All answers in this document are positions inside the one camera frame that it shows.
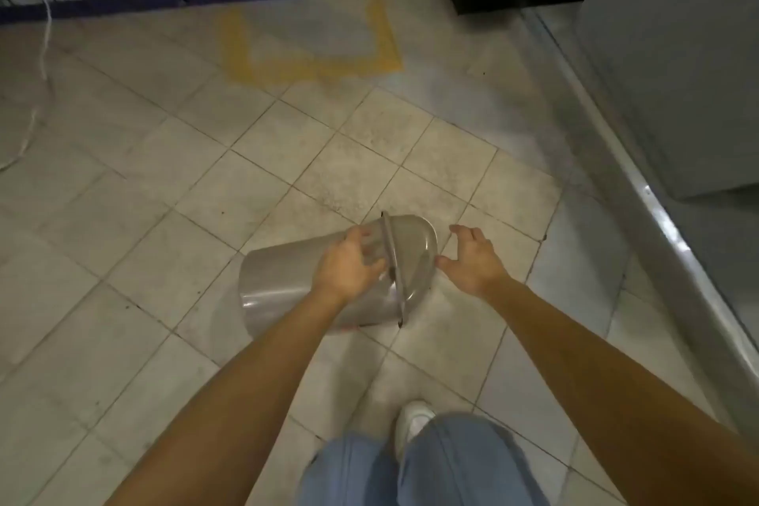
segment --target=yellow floor marking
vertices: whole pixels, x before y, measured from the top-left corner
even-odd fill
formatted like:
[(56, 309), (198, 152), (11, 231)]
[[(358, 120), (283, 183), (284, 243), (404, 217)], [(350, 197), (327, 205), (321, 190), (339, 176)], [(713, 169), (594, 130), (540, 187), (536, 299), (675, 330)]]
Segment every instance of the yellow floor marking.
[(371, 76), (403, 69), (384, 0), (369, 0), (366, 5), (366, 22), (374, 32), (376, 49), (374, 55), (365, 57), (273, 59), (251, 63), (246, 23), (240, 9), (230, 7), (218, 19), (224, 70), (229, 78), (245, 85), (280, 85), (299, 80)]

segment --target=blue jeans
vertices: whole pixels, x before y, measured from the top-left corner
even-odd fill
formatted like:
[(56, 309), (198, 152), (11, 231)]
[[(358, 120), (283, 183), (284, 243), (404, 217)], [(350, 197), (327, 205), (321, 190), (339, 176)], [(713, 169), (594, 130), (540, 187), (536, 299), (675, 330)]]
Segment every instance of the blue jeans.
[(498, 425), (437, 416), (398, 462), (382, 443), (348, 433), (317, 454), (298, 506), (548, 506), (524, 454)]

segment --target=wire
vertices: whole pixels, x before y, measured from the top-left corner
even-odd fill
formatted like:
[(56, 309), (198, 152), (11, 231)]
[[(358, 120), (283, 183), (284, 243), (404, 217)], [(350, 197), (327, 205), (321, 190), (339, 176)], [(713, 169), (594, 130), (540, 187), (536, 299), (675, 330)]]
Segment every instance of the wire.
[[(50, 10), (50, 3), (48, 0), (43, 0), (45, 4), (45, 11), (47, 12), (47, 24), (45, 25), (45, 34), (43, 36), (43, 43), (40, 47), (40, 57), (39, 57), (39, 66), (40, 66), (40, 74), (43, 77), (43, 84), (45, 85), (45, 89), (47, 91), (50, 90), (50, 84), (48, 79), (48, 72), (47, 72), (47, 65), (45, 64), (45, 56), (47, 55), (48, 46), (50, 45), (50, 35), (52, 33), (52, 12)], [(26, 128), (26, 132), (24, 133), (24, 138), (21, 140), (21, 146), (18, 148), (18, 153), (16, 153), (15, 156), (13, 156), (10, 160), (6, 160), (5, 163), (0, 164), (0, 171), (5, 170), (9, 166), (13, 165), (14, 163), (18, 162), (24, 154), (26, 154), (26, 150), (29, 147), (29, 144), (32, 142), (32, 136), (34, 135), (34, 128), (37, 125), (37, 113), (40, 110), (40, 106), (38, 104), (35, 104), (34, 107), (32, 107), (32, 114), (29, 121), (29, 126)]]

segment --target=trash can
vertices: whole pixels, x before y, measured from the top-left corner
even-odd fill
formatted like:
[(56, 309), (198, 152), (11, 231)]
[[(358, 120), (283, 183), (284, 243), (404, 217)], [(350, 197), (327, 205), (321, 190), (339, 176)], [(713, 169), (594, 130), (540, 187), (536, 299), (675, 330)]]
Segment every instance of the trash can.
[[(367, 264), (384, 257), (388, 268), (379, 280), (342, 310), (332, 329), (395, 321), (403, 325), (430, 289), (435, 273), (437, 236), (425, 219), (412, 214), (389, 216), (365, 225)], [(337, 232), (249, 252), (240, 267), (243, 317), (252, 338), (279, 320), (311, 288), (313, 273), (327, 247), (345, 237)]]

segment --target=shoe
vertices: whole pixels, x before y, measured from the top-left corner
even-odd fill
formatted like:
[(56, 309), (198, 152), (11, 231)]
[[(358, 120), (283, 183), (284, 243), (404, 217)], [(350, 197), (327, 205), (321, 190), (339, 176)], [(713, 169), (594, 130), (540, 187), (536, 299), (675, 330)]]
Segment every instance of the shoe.
[(430, 405), (423, 400), (414, 400), (409, 402), (398, 414), (395, 421), (395, 458), (398, 462), (403, 458), (406, 446), (413, 438), (422, 431), (431, 419), (435, 417), (435, 412)]

